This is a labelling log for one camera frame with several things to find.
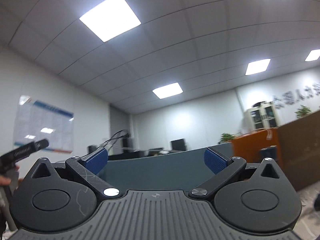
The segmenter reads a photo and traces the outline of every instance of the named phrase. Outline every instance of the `cabinet glass door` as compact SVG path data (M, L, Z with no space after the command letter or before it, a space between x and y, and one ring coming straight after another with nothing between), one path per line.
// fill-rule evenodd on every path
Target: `cabinet glass door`
M259 110L251 111L250 115L252 117L255 129L263 128L263 123Z
M272 107L265 107L264 110L266 111L265 121L269 123L269 127L277 127L275 113L273 112Z

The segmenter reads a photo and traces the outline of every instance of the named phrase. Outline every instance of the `metal screw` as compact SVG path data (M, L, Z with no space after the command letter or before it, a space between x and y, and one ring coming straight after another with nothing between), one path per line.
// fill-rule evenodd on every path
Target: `metal screw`
M205 196L207 195L208 191L204 188L194 188L191 193L195 196Z
M114 187L111 187L111 188L106 188L104 191L103 191L104 195L106 196L109 196L109 197L113 197L113 196L116 196L120 193L119 189L116 189Z

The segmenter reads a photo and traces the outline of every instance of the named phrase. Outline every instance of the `sign on wall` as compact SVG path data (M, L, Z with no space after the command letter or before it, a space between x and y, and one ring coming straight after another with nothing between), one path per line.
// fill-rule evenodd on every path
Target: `sign on wall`
M314 83L312 87L305 86L303 91L296 89L295 92L288 91L282 94L282 98L273 96L272 101L277 109L284 107L285 105L293 105L297 102L313 98L313 96L318 96L320 94L320 83Z
M73 113L21 96L14 128L14 144L49 140L48 151L73 151Z

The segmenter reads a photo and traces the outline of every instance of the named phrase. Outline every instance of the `blue gripper pad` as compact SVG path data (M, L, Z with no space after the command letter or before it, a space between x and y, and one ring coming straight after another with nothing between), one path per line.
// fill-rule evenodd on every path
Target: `blue gripper pad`
M81 158L79 163L87 170L97 175L108 162L108 151L105 148L99 148L95 152Z
M214 173L218 174L231 163L231 159L221 153L207 148L204 151L204 164Z

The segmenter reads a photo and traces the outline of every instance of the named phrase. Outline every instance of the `triangular cutout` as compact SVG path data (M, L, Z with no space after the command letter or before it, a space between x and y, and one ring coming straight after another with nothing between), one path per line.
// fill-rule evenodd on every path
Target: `triangular cutout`
M32 175L33 179L49 177L51 176L50 171L48 170L47 165L45 163L41 163L36 169L35 173Z
M264 167L263 172L261 173L261 176L262 177L279 179L279 175L277 174L277 172L275 171L275 169L273 168L273 166L271 164L267 164Z

